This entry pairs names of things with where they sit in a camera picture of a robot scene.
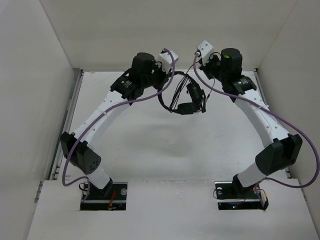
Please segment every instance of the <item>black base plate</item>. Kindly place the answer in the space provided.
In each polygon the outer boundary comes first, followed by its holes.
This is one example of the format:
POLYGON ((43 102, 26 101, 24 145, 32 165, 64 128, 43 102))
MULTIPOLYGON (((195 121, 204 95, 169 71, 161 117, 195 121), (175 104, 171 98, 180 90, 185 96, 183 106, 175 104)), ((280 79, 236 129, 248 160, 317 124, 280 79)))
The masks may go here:
MULTIPOLYGON (((127 206, 127 182, 113 182, 111 187, 111 192, 108 196, 104 195, 94 186, 90 186, 90 193, 87 199, 80 204, 81 211, 124 211, 127 206), (112 193, 115 191, 115 197, 112 200, 112 205, 109 206, 109 202, 112 198, 112 193)), ((81 200, 85 198, 86 195, 82 194, 81 200)))
POLYGON ((216 190, 214 195, 216 195, 219 210, 263 209, 258 196, 252 190, 248 190, 244 193, 238 193, 236 195, 232 188, 232 182, 230 181, 216 182, 215 189, 218 188, 221 188, 222 190, 219 192, 216 190))

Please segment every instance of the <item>wire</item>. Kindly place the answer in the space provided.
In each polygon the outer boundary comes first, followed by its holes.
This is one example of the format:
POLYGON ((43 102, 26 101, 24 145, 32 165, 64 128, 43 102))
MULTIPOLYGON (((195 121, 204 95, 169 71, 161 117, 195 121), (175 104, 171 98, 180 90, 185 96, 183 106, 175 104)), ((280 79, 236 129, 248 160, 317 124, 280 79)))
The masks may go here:
POLYGON ((218 199, 218 196, 215 196, 215 192, 217 192, 217 189, 215 189, 215 190, 213 191, 213 197, 214 197, 215 199, 218 199))
POLYGON ((236 202, 236 203, 237 203, 236 205, 238 206, 238 205, 240 205, 240 204, 243 204, 247 199, 248 199, 248 198, 245 197, 245 199, 244 199, 243 201, 241 201, 241 202, 239 202, 239 203, 236 202))
POLYGON ((79 189, 82 191, 82 192, 87 192, 88 190, 85 188, 85 183, 84 182, 81 182, 79 183, 79 189))
POLYGON ((264 195, 265 195, 265 198, 267 199, 268 197, 267 197, 266 191, 263 190, 263 189, 257 188, 256 186, 253 189, 251 189, 250 191, 253 191, 257 195, 257 197, 258 197, 258 199, 259 199, 259 201, 261 203, 261 206, 264 207, 264 201, 262 200, 262 197, 261 197, 261 195, 259 193, 261 191, 263 191, 264 195))
POLYGON ((182 90, 184 89, 184 87, 186 86, 187 81, 189 81, 191 83, 191 80, 190 80, 191 77, 188 75, 188 72, 190 71, 192 66, 193 65, 191 65, 189 67, 189 69, 186 71, 186 73, 184 73, 184 72, 176 72, 175 73, 175 74, 183 75, 183 78, 181 79, 181 81, 176 86, 174 94, 173 94, 173 97, 172 97, 171 104, 169 105, 169 111, 171 113, 173 112, 173 109, 176 109, 180 94, 181 94, 182 90))
MULTIPOLYGON (((89 126, 83 131, 83 133, 78 137, 78 139, 75 141, 75 143, 73 144, 72 148, 70 149, 70 152, 66 158, 66 161, 65 161, 65 164, 64 164, 64 168, 63 168, 63 172, 62 172, 62 185, 65 186, 65 187, 68 187, 74 183, 76 183, 77 181, 79 180, 82 180, 82 179, 86 179, 88 180, 89 178, 87 176, 81 176, 81 177, 78 177, 76 178, 75 180, 73 181, 70 181, 70 182, 66 182, 66 174, 67 174, 67 168, 68 168, 68 164, 70 162, 70 159, 71 159, 71 156, 73 155, 77 145, 79 144, 79 142, 81 141, 81 139, 86 135, 86 133, 101 119, 105 116, 106 113, 110 112, 111 110, 117 108, 117 107, 120 107, 122 105, 125 105, 125 104, 132 104, 132 103, 137 103, 137 102, 142 102, 142 101, 145 101, 145 100, 149 100, 149 99, 152 99, 156 96, 158 96, 159 94, 161 94, 162 92, 164 92, 168 87, 169 85, 171 84, 174 76, 175 76, 175 68, 176 68, 176 64, 175 64, 175 58, 173 56, 173 54, 166 48, 163 49, 166 53, 169 54, 169 56, 171 57, 171 60, 172 60, 172 73, 171 73, 171 78, 169 79, 168 83, 165 85, 165 87, 163 89, 161 89, 160 91, 156 92, 155 94, 152 94, 150 96, 147 96, 147 97, 143 97, 143 98, 138 98, 138 99, 135 99, 135 100, 130 100, 130 101, 125 101, 125 102, 120 102, 118 104, 115 104, 111 107, 109 107, 108 109, 106 109, 104 111, 104 113, 102 113, 101 115, 99 115, 95 120, 92 121, 92 123, 89 124, 89 126)), ((83 201, 85 201, 89 195, 89 192, 90 192, 90 182, 88 180, 88 189, 87 189, 87 194, 85 196, 85 198, 83 199, 83 201)))
MULTIPOLYGON (((214 79, 213 79, 213 84, 212 84, 211 88, 213 88, 213 87, 215 86, 215 84, 216 84, 216 79, 214 78, 214 79)), ((210 89, 209 94, 206 96, 205 103, 207 103, 208 99, 210 98, 211 92, 212 92, 212 89, 210 89)))
POLYGON ((316 169, 315 169, 315 173, 314 173, 314 176, 312 177, 312 179, 307 182, 306 184, 303 184, 303 185, 299 185, 299 186, 296 186, 296 185, 290 185, 290 184, 287 184, 287 183, 284 183, 284 182, 281 182, 277 179, 274 179, 274 178, 271 178, 271 177, 265 177, 263 180, 271 180, 271 181, 274 181, 278 184, 281 184, 283 186, 286 186, 286 187, 289 187, 289 188, 293 188, 293 189, 303 189, 303 188, 306 188, 306 187, 309 187, 311 184, 313 184, 318 175, 319 175, 319 172, 320 172, 320 159, 319 159, 319 154, 318 154, 318 151, 314 145, 314 143, 311 141, 311 139, 302 131, 300 130, 298 127, 296 127, 295 125, 293 125, 292 123, 288 122, 287 120, 285 120, 284 118, 282 118, 281 116, 271 112, 270 110, 260 106, 259 104, 255 103, 254 101, 251 101, 249 99, 246 99, 244 97, 241 97, 241 96, 237 96, 237 95, 233 95, 233 94, 230 94, 230 93, 226 93, 226 92, 223 92, 223 91, 219 91, 213 87, 211 87, 209 84, 207 84, 202 78, 201 76, 199 75, 198 71, 197 71, 197 68, 196 68, 196 61, 197 61, 197 58, 198 56, 200 55, 200 53, 197 51, 195 53, 195 57, 194 57, 194 60, 193 60, 193 70, 194 70, 194 73, 195 75, 197 76, 197 78, 209 89, 211 89, 212 91, 218 93, 218 94, 221 94, 221 95, 225 95, 225 96, 228 96, 228 97, 231 97, 231 98, 235 98, 235 99, 240 99, 240 100, 243 100, 243 101, 246 101, 252 105, 254 105, 255 107, 261 109, 262 111, 270 114, 271 116, 275 117, 276 119, 280 120, 281 122, 285 123, 286 125, 288 125, 289 127, 293 128, 294 130, 296 130, 298 133, 300 133, 304 138, 305 140, 310 144, 311 148, 312 148, 312 151, 314 153, 314 156, 315 156, 315 162, 316 162, 316 169))
POLYGON ((110 199, 110 201, 109 201, 109 206, 108 206, 108 208, 110 208, 110 207, 112 206, 112 202, 114 201, 115 196, 116 196, 116 191, 113 190, 113 192, 112 192, 112 197, 111 197, 111 199, 110 199))
POLYGON ((219 54, 219 55, 220 55, 220 57, 221 57, 221 53, 220 53, 220 52, 218 52, 218 51, 215 51, 215 52, 211 53, 210 57, 211 57, 212 55, 215 55, 215 54, 219 54))
POLYGON ((158 67, 159 67, 159 68, 162 68, 162 62, 156 61, 155 64, 160 64, 160 66, 158 65, 158 67))

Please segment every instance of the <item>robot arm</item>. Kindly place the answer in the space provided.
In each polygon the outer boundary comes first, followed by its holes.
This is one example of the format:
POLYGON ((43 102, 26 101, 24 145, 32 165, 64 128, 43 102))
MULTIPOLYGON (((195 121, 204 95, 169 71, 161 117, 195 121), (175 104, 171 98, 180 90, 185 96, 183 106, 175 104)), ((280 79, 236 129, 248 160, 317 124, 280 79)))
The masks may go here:
MULTIPOLYGON (((242 75, 242 55, 237 49, 222 50, 220 59, 207 41, 203 41, 197 49, 201 56, 200 70, 208 79, 216 78, 221 82, 225 93, 241 95, 268 109, 253 81, 242 75)), ((255 157, 255 162, 233 177, 234 194, 240 195, 252 189, 266 176, 293 165, 300 151, 302 139, 298 134, 291 135, 273 116, 251 103, 232 97, 231 100, 250 120, 264 146, 264 150, 255 157)))
MULTIPOLYGON (((171 53, 174 61, 178 61, 178 56, 174 52, 171 53)), ((99 140, 107 128, 130 105, 124 104, 115 107, 108 113, 104 111, 116 104, 139 98, 146 88, 162 88, 168 81, 168 73, 172 64, 172 59, 168 53, 162 52, 157 59, 148 53, 138 53, 133 58, 131 68, 112 84, 110 92, 93 114, 72 134, 64 132, 61 135, 60 142, 66 158, 76 140, 83 134, 88 125, 93 123, 101 114, 104 114, 82 137, 71 156, 70 162, 83 171, 90 182, 105 196, 109 194, 112 180, 102 168, 101 157, 94 152, 94 149, 98 146, 99 140)))

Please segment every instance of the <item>lavender cable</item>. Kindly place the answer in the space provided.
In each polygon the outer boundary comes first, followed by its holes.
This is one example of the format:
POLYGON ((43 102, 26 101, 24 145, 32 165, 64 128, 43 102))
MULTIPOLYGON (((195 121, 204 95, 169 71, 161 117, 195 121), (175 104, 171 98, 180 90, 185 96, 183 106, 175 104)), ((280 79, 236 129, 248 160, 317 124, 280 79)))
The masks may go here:
POLYGON ((197 71, 197 67, 196 67, 196 62, 197 62, 197 58, 200 56, 200 52, 196 52, 195 53, 195 56, 194 56, 194 60, 193 60, 193 70, 194 70, 194 73, 195 75, 197 76, 197 78, 209 89, 211 89, 212 91, 218 93, 218 94, 222 94, 222 95, 225 95, 225 96, 228 96, 228 97, 231 97, 231 98, 235 98, 235 99, 240 99, 240 100, 243 100, 243 101, 246 101, 254 106, 256 106, 257 108, 260 108, 262 111, 270 114, 271 116, 275 117, 276 119, 280 120, 281 122, 287 124, 289 127, 293 128, 294 130, 296 130, 299 134, 301 134, 305 140, 310 144, 311 148, 312 148, 312 151, 314 153, 314 156, 315 156, 315 162, 316 162, 316 168, 315 168, 315 173, 314 173, 314 176, 313 178, 307 182, 306 184, 303 184, 303 185, 299 185, 299 186, 295 186, 295 185, 290 185, 290 184, 286 184, 284 182, 281 182, 279 180, 276 180, 274 178, 271 178, 271 177, 266 177, 264 178, 264 180, 271 180, 271 181, 274 181, 278 184, 281 184, 283 186, 286 186, 286 187, 289 187, 289 188, 293 188, 293 189, 303 189, 303 188, 306 188, 306 187, 309 187, 311 184, 313 184, 318 175, 319 175, 319 172, 320 172, 320 159, 319 159, 319 155, 318 155, 318 151, 315 147, 315 145, 313 144, 313 142, 311 141, 311 139, 302 131, 300 130, 298 127, 294 126, 292 123, 288 122, 287 120, 285 120, 284 118, 282 118, 281 116, 269 111, 268 109, 260 106, 259 104, 255 103, 254 101, 251 101, 249 99, 246 99, 244 97, 241 97, 241 96, 237 96, 237 95, 233 95, 233 94, 229 94, 229 93, 225 93, 223 91, 219 91, 213 87, 211 87, 209 84, 207 84, 199 75, 198 71, 197 71))
POLYGON ((89 179, 87 176, 81 176, 81 177, 78 177, 77 179, 71 181, 71 182, 68 182, 66 183, 66 173, 67 173, 67 168, 68 168, 68 164, 70 162, 70 159, 71 159, 71 156, 73 154, 73 152, 75 151, 77 145, 79 144, 79 142, 81 141, 81 139, 86 135, 86 133, 101 119, 105 116, 106 113, 110 112, 112 109, 115 109, 119 106, 122 106, 122 105, 125 105, 125 104, 133 104, 133 103, 137 103, 137 102, 142 102, 142 101, 145 101, 145 100, 149 100, 149 99, 152 99, 156 96, 158 96, 159 94, 163 93, 168 87, 169 85, 171 84, 172 80, 174 79, 174 76, 175 76, 175 58, 174 56, 172 55, 172 53, 164 48, 163 49, 166 53, 168 53, 171 57, 171 60, 172 60, 172 73, 171 73, 171 77, 168 81, 168 83, 166 84, 166 86, 161 89, 160 91, 158 91, 157 93, 153 94, 153 95, 150 95, 150 96, 147 96, 147 97, 143 97, 143 98, 139 98, 139 99, 135 99, 135 100, 130 100, 130 101, 125 101, 125 102, 121 102, 121 103, 118 103, 118 104, 115 104, 111 107, 109 107, 108 109, 106 109, 104 111, 104 113, 102 113, 101 115, 99 115, 92 123, 89 124, 89 126, 83 131, 83 133, 78 137, 78 139, 75 141, 74 145, 72 146, 67 158, 66 158, 66 161, 65 161, 65 165, 64 165, 64 168, 63 168, 63 172, 62 172, 62 185, 65 186, 65 187, 68 187, 72 184, 74 184, 75 182, 79 181, 79 180, 82 180, 82 179, 87 179, 88 180, 88 189, 87 189, 87 194, 86 196, 84 197, 84 199, 82 200, 85 201, 87 199, 87 197, 89 196, 89 191, 90 191, 90 182, 89 182, 89 179))

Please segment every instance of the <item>black cable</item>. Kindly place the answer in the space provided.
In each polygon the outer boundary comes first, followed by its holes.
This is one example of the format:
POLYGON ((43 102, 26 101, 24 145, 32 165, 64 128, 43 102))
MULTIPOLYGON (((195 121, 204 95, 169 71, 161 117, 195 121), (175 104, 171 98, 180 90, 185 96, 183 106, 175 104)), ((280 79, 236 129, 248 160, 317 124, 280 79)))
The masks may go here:
POLYGON ((215 197, 215 192, 216 192, 216 191, 217 191, 217 189, 215 189, 215 190, 213 191, 213 197, 218 200, 218 198, 215 197))
MULTIPOLYGON (((213 78, 213 85, 212 85, 212 87, 211 87, 211 88, 213 88, 213 87, 215 86, 215 83, 216 83, 216 79, 215 79, 215 78, 213 78)), ((207 103, 208 98, 210 98, 210 94, 211 94, 211 92, 212 92, 212 89, 210 90, 210 92, 209 92, 209 93, 208 93, 208 95, 206 96, 205 103, 207 103)))
POLYGON ((213 52, 213 53, 210 55, 210 58, 211 58, 211 56, 213 56, 214 54, 219 54, 219 55, 220 55, 220 59, 221 59, 221 53, 220 53, 220 52, 217 52, 217 51, 213 52))
POLYGON ((86 189, 85 186, 86 186, 86 184, 85 184, 84 182, 81 182, 81 183, 79 184, 79 189, 80 189, 81 191, 83 191, 83 192, 88 192, 88 189, 86 189))
POLYGON ((171 104, 169 105, 169 111, 173 112, 173 110, 177 107, 178 104, 178 100, 180 97, 180 94, 183 90, 183 88, 186 86, 187 82, 189 81, 191 83, 191 76, 188 75, 188 72, 190 71, 190 69, 193 67, 193 64, 189 67, 189 69, 186 71, 186 73, 184 72, 176 72, 176 74, 178 75, 182 75, 183 78, 181 79, 181 81, 179 82, 179 84, 177 85, 172 100, 171 100, 171 104))
POLYGON ((155 64, 160 64, 160 66, 157 66, 158 68, 162 68, 162 62, 161 61, 156 61, 155 64))

